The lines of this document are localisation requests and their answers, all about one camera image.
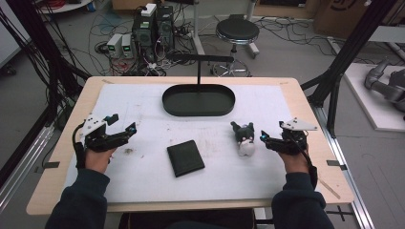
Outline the white box on computer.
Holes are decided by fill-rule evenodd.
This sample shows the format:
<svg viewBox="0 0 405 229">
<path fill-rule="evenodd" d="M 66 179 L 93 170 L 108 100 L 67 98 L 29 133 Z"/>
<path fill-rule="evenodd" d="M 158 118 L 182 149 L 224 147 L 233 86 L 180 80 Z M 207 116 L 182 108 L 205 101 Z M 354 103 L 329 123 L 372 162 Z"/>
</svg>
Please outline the white box on computer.
<svg viewBox="0 0 405 229">
<path fill-rule="evenodd" d="M 150 17 L 153 15 L 153 13 L 155 12 L 155 10 L 157 9 L 157 5 L 153 4 L 153 3 L 148 3 L 143 10 L 141 11 L 141 15 L 142 16 L 147 16 Z"/>
</svg>

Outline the black computer tower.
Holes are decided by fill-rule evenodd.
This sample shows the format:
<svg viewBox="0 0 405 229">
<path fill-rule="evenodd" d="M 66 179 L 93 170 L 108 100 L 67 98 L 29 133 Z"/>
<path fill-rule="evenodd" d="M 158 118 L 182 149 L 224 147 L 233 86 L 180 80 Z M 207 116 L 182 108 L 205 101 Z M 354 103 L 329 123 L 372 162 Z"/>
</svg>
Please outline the black computer tower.
<svg viewBox="0 0 405 229">
<path fill-rule="evenodd" d="M 159 6 L 157 8 L 157 25 L 160 45 L 166 50 L 174 47 L 174 10 L 172 6 Z"/>
<path fill-rule="evenodd" d="M 139 55 L 148 62 L 156 61 L 155 45 L 157 41 L 157 28 L 154 16 L 142 16 L 140 12 L 135 15 L 132 27 L 135 43 Z"/>
</svg>

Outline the black and white plush toy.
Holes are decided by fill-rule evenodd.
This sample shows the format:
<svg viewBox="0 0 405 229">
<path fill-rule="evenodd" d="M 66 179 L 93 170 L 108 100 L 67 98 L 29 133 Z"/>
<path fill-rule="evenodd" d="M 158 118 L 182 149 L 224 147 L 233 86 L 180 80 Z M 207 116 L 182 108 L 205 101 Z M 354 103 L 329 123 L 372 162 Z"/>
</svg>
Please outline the black and white plush toy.
<svg viewBox="0 0 405 229">
<path fill-rule="evenodd" d="M 254 126 L 252 122 L 246 125 L 239 125 L 235 121 L 230 123 L 238 143 L 239 156 L 252 156 L 255 152 Z"/>
</svg>

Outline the cardboard box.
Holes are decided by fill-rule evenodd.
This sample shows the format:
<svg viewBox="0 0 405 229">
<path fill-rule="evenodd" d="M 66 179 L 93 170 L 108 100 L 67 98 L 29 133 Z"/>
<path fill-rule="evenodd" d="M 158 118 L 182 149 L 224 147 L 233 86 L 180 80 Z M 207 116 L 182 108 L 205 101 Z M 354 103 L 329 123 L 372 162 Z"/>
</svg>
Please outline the cardboard box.
<svg viewBox="0 0 405 229">
<path fill-rule="evenodd" d="M 405 0 L 321 0 L 313 20 L 315 33 L 347 39 L 355 29 L 377 25 L 370 41 L 405 41 Z"/>
</svg>

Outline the grey power supply unit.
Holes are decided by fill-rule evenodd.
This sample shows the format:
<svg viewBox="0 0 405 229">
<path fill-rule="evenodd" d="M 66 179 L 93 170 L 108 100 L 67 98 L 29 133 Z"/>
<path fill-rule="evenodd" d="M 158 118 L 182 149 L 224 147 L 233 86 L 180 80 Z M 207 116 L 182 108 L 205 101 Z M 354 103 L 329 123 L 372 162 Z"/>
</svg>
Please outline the grey power supply unit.
<svg viewBox="0 0 405 229">
<path fill-rule="evenodd" d="M 112 58 L 119 58 L 122 54 L 122 35 L 114 34 L 107 42 L 107 48 Z"/>
<path fill-rule="evenodd" d="M 133 58 L 133 44 L 132 44 L 132 36 L 130 33 L 123 34 L 121 40 L 121 47 L 122 53 L 125 58 Z"/>
</svg>

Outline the wooden table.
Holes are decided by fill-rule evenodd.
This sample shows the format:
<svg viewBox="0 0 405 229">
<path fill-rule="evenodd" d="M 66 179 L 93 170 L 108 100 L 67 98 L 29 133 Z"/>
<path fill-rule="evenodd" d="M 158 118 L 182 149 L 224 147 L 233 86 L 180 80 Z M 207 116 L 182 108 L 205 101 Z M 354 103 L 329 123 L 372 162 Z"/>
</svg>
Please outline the wooden table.
<svg viewBox="0 0 405 229">
<path fill-rule="evenodd" d="M 320 124 L 305 97 L 298 81 L 291 77 L 205 77 L 202 84 L 217 80 L 239 81 L 242 84 L 261 83 L 275 85 L 281 88 L 287 101 L 292 118 L 307 121 L 315 125 L 317 131 L 308 132 L 309 156 L 318 169 L 317 191 L 320 192 L 328 204 L 346 204 L 353 200 L 352 191 L 339 167 L 328 166 L 327 160 L 335 160 Z M 27 206 L 30 215 L 48 215 L 59 202 L 63 190 L 75 182 L 77 169 L 75 168 L 75 150 L 72 138 L 80 137 L 84 120 L 93 114 L 96 101 L 103 86 L 109 84 L 164 84 L 168 87 L 178 84 L 194 84 L 197 79 L 191 76 L 93 76 L 85 84 L 77 100 L 73 112 L 59 138 L 51 161 L 59 161 L 58 168 L 46 169 L 40 178 L 32 198 Z M 272 198 L 266 199 L 231 199 L 231 200 L 190 200 L 168 202 L 142 203 L 111 203 L 108 201 L 109 212 L 147 212 L 147 211 L 175 211 L 200 209 L 228 209 L 228 208 L 256 208 L 268 207 Z"/>
</svg>

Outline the black round stool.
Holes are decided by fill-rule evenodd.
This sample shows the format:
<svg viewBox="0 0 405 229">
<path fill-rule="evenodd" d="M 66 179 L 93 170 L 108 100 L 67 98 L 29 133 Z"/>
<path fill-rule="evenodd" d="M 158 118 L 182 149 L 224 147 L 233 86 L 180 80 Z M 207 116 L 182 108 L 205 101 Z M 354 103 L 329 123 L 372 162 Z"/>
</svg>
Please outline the black round stool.
<svg viewBox="0 0 405 229">
<path fill-rule="evenodd" d="M 250 77 L 248 66 L 236 58 L 237 46 L 246 46 L 252 44 L 259 36 L 259 28 L 252 22 L 238 17 L 229 17 L 218 23 L 216 27 L 216 35 L 223 41 L 232 45 L 230 56 L 232 60 L 224 65 L 215 63 L 210 72 L 213 75 L 221 76 L 237 76 L 244 74 Z"/>
</svg>

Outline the white table leg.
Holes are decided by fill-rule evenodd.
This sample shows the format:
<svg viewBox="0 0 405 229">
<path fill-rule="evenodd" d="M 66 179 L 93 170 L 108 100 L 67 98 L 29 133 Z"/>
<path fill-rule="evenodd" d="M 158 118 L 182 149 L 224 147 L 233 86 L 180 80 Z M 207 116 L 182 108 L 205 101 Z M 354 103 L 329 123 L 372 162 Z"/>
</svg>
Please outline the white table leg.
<svg viewBox="0 0 405 229">
<path fill-rule="evenodd" d="M 193 0 L 193 31 L 191 34 L 197 54 L 205 55 L 203 44 L 199 37 L 199 4 L 200 0 Z"/>
</svg>

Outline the black wallet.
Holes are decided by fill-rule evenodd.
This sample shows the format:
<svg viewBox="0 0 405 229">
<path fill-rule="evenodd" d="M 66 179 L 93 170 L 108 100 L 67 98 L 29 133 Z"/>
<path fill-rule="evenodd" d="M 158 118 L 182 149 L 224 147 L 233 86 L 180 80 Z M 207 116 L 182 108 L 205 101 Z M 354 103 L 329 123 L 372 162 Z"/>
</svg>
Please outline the black wallet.
<svg viewBox="0 0 405 229">
<path fill-rule="evenodd" d="M 175 177 L 181 177 L 205 167 L 203 159 L 194 140 L 169 146 L 167 153 Z"/>
</svg>

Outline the white table mat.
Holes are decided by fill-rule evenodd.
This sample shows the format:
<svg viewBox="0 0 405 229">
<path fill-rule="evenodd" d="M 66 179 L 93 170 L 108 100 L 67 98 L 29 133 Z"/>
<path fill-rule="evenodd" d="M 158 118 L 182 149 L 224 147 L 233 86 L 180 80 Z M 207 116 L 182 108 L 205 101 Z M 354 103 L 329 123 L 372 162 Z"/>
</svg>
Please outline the white table mat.
<svg viewBox="0 0 405 229">
<path fill-rule="evenodd" d="M 290 121 L 287 101 L 278 86 L 234 85 L 233 110 L 223 116 L 178 117 L 163 109 L 166 85 L 109 84 L 102 87 L 94 115 L 117 115 L 110 134 L 131 123 L 137 132 L 119 147 L 106 174 L 110 178 L 105 196 L 111 203 L 142 203 L 190 200 L 266 199 L 285 183 L 281 158 L 254 141 L 252 156 L 239 156 L 231 125 L 252 123 L 257 135 L 280 137 L 281 121 Z M 176 177 L 168 147 L 195 141 L 204 166 Z"/>
</svg>

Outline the black oval tray with hanger bar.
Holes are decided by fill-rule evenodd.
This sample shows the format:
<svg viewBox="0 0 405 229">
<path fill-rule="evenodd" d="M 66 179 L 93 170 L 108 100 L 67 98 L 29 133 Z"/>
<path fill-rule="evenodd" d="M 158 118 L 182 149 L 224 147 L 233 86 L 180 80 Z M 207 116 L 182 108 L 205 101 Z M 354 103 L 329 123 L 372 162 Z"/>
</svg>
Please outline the black oval tray with hanger bar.
<svg viewBox="0 0 405 229">
<path fill-rule="evenodd" d="M 168 88 L 162 95 L 166 112 L 174 116 L 221 116 L 229 114 L 235 105 L 235 94 L 219 84 L 201 83 L 203 61 L 232 62 L 233 57 L 200 54 L 167 54 L 168 59 L 177 61 L 194 60 L 198 63 L 196 84 L 178 84 Z"/>
</svg>

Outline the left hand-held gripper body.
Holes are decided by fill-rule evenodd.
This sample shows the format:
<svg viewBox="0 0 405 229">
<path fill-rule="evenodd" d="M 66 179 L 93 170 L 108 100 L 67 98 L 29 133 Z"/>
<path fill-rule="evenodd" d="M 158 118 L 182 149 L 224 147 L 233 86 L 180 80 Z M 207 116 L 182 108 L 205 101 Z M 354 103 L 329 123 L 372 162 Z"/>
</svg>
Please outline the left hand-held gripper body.
<svg viewBox="0 0 405 229">
<path fill-rule="evenodd" d="M 104 121 L 105 117 L 89 114 L 84 120 L 80 140 L 84 143 L 85 148 L 89 148 L 97 153 L 113 149 L 108 146 L 110 136 L 106 134 L 106 127 L 108 125 Z"/>
</svg>

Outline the white floor board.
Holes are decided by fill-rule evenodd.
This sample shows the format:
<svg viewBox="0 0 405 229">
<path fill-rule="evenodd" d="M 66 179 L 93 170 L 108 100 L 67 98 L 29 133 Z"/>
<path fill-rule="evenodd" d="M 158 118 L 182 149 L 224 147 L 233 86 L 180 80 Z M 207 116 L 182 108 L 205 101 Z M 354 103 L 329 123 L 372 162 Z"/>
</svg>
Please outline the white floor board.
<svg viewBox="0 0 405 229">
<path fill-rule="evenodd" d="M 382 94 L 364 86 L 366 75 L 372 68 L 372 64 L 352 63 L 345 72 L 350 88 L 375 130 L 405 133 L 405 114 L 397 110 Z"/>
</svg>

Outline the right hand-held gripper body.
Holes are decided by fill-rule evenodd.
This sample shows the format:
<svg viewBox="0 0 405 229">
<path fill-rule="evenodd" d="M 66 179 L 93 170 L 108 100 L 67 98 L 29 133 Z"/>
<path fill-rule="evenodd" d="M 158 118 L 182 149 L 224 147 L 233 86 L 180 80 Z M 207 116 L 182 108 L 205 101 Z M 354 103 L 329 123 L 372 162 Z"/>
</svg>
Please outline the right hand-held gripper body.
<svg viewBox="0 0 405 229">
<path fill-rule="evenodd" d="M 287 155 L 298 155 L 307 149 L 308 131 L 317 131 L 318 128 L 307 121 L 294 117 L 292 120 L 285 122 L 286 128 L 281 128 L 283 146 L 279 153 Z"/>
</svg>

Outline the person's right hand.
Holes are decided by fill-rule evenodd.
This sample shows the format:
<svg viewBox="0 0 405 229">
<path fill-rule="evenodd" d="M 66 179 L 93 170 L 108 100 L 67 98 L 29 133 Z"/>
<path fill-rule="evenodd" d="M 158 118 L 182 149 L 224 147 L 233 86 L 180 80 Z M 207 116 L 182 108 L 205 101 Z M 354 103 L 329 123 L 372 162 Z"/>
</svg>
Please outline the person's right hand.
<svg viewBox="0 0 405 229">
<path fill-rule="evenodd" d="M 308 162 L 306 156 L 308 151 L 305 151 L 303 154 L 291 156 L 287 154 L 279 153 L 279 157 L 283 160 L 285 165 L 285 170 L 287 174 L 291 173 L 305 173 L 309 172 Z"/>
</svg>

